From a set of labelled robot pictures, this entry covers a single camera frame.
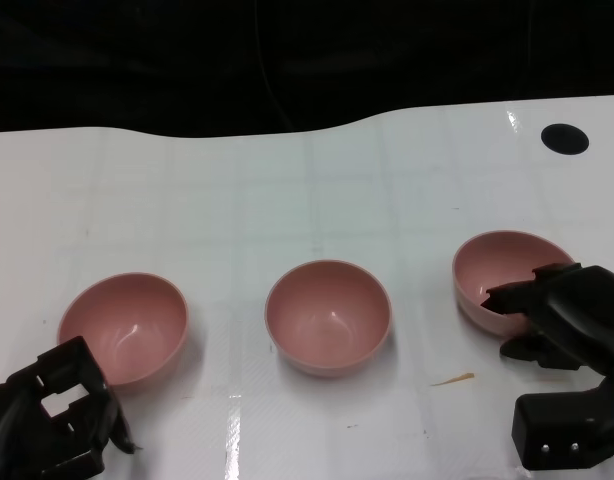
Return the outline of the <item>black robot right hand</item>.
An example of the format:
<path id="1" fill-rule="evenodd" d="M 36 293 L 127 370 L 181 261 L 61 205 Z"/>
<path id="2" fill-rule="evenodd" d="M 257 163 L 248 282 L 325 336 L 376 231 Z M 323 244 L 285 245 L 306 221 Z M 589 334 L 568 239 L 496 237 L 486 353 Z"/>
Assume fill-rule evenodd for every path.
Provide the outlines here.
<path id="1" fill-rule="evenodd" d="M 549 264 L 531 280 L 487 290 L 482 306 L 501 315 L 521 314 L 529 330 L 506 341 L 500 353 L 543 368 L 587 366 L 614 377 L 614 273 L 579 263 Z"/>

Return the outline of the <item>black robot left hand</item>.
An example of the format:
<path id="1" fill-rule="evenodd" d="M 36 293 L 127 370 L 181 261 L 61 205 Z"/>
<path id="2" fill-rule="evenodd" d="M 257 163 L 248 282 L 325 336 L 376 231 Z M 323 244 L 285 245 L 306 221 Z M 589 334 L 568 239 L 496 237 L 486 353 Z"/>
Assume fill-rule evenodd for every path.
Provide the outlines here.
<path id="1" fill-rule="evenodd" d="M 139 449 L 83 337 L 0 384 L 0 479 L 90 479 L 104 471 L 108 443 Z"/>

